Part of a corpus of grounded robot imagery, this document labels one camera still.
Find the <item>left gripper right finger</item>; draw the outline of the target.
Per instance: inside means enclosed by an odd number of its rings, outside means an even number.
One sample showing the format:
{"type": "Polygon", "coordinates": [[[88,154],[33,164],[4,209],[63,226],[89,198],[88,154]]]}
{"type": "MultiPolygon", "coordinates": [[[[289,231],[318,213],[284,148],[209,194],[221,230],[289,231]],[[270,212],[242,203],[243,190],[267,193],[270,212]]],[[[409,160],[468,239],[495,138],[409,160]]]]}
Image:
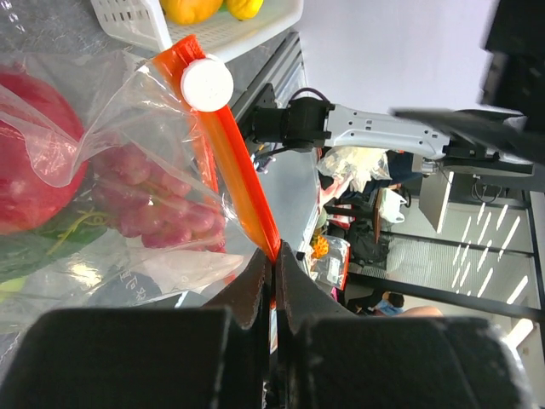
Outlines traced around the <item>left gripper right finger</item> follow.
{"type": "Polygon", "coordinates": [[[533,408],[499,327],[475,317],[359,317],[287,243],[274,266],[278,367],[289,408],[533,408]]]}

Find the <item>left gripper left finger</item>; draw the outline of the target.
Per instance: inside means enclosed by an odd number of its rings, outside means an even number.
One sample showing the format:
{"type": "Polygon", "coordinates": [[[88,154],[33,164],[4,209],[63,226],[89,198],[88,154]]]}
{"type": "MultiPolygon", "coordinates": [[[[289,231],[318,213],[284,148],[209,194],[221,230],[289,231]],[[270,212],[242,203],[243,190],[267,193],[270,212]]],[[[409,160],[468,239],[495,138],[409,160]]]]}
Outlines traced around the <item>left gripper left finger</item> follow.
{"type": "Polygon", "coordinates": [[[71,308],[28,330],[4,408],[260,408],[272,265],[256,251],[199,308],[71,308]]]}

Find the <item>red grape bunch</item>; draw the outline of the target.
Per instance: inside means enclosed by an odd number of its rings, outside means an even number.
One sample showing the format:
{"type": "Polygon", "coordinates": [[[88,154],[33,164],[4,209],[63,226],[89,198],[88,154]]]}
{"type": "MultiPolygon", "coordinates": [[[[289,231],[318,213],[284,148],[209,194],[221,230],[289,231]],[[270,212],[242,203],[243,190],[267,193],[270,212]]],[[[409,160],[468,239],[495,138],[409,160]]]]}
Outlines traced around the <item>red grape bunch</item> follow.
{"type": "Polygon", "coordinates": [[[148,249],[187,245],[223,252],[226,218],[221,206],[189,182],[172,176],[134,144],[92,158],[95,208],[109,226],[148,249]]]}

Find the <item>long green chili pepper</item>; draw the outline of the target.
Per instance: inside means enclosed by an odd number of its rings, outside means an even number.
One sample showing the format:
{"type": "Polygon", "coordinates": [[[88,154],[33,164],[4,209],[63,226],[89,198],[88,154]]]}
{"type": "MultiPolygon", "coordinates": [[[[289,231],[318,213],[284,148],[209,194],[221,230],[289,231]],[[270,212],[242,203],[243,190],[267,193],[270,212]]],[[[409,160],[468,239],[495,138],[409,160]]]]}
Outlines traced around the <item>long green chili pepper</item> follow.
{"type": "Polygon", "coordinates": [[[80,251],[108,229],[110,217],[93,208],[66,208],[39,228],[1,238],[1,281],[25,277],[80,251]]]}

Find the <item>yellow lemon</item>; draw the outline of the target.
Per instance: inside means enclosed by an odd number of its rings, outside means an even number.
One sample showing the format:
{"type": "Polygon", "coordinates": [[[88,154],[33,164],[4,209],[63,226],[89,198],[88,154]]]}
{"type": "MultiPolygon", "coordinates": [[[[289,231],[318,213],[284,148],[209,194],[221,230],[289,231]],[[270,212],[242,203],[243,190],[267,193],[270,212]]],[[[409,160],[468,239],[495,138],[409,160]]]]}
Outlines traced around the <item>yellow lemon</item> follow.
{"type": "Polygon", "coordinates": [[[258,15],[263,0],[226,0],[227,11],[237,20],[250,20],[258,15]]]}

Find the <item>red pomegranate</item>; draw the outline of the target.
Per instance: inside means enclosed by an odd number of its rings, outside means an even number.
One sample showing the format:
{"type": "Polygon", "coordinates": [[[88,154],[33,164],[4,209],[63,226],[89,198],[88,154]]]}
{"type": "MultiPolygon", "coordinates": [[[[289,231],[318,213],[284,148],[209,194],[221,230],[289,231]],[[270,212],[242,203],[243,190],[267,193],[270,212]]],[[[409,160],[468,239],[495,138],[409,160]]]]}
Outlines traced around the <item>red pomegranate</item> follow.
{"type": "Polygon", "coordinates": [[[73,169],[83,125],[41,79],[1,70],[1,234],[41,227],[72,200],[87,170],[73,169]]]}

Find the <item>white plastic basket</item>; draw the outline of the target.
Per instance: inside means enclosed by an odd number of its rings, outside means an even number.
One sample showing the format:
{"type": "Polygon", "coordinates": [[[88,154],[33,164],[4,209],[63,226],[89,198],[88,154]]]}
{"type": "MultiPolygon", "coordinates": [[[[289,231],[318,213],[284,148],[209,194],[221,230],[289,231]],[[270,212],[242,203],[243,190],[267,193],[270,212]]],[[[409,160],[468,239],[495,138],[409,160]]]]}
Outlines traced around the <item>white plastic basket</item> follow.
{"type": "Polygon", "coordinates": [[[205,52],[225,62],[291,28],[301,18],[303,4],[265,1],[250,20],[239,21],[221,11],[196,25],[179,26],[166,19],[158,1],[91,1],[101,28],[110,37],[160,53],[194,34],[205,52]]]}

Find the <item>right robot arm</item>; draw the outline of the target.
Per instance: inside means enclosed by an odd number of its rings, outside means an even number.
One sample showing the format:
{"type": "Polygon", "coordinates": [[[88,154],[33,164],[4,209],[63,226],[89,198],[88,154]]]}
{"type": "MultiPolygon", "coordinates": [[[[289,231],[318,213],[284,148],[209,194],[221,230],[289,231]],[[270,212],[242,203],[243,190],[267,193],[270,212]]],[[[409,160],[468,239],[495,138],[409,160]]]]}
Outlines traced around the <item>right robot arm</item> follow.
{"type": "Polygon", "coordinates": [[[506,125],[496,112],[362,112],[310,88],[297,90],[286,107],[266,107],[258,100],[246,127],[253,142],[278,143],[283,151],[366,147],[411,153],[423,174],[530,177],[544,162],[532,152],[543,141],[506,125]]]}

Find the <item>clear zip top bag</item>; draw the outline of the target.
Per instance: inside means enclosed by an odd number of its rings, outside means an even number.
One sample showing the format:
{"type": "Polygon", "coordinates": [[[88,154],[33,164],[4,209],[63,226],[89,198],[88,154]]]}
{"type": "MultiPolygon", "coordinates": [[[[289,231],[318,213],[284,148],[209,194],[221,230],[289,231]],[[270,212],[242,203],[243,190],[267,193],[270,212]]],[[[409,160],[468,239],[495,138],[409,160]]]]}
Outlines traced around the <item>clear zip top bag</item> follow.
{"type": "Polygon", "coordinates": [[[193,35],[149,60],[1,57],[1,365],[57,308],[220,289],[279,232],[193,35]]]}

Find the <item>orange tangerine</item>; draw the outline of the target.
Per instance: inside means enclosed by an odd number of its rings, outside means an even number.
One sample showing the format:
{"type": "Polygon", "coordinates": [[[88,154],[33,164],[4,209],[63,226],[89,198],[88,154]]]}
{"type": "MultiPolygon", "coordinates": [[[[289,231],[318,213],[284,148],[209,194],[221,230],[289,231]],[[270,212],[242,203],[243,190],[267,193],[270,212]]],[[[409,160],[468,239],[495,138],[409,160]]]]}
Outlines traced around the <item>orange tangerine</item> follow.
{"type": "Polygon", "coordinates": [[[178,25],[193,25],[213,16],[221,8],[222,0],[160,0],[168,20],[178,25]]]}

